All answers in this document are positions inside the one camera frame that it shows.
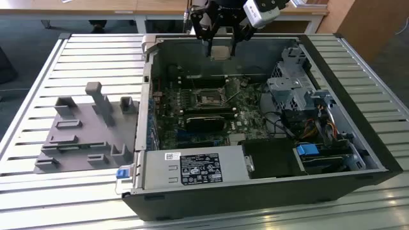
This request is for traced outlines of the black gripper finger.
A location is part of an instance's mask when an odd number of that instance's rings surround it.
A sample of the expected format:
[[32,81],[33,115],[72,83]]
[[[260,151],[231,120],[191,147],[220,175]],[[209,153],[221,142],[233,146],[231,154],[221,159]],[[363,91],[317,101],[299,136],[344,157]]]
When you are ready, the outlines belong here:
[[247,17],[233,16],[233,21],[231,25],[233,29],[233,39],[232,39],[232,47],[231,47],[231,56],[236,55],[236,46],[243,41],[249,41],[256,28],[252,26]]
[[205,56],[211,55],[213,37],[220,28],[219,5],[193,6],[191,8],[191,21],[195,29],[195,34],[199,40],[207,42]]

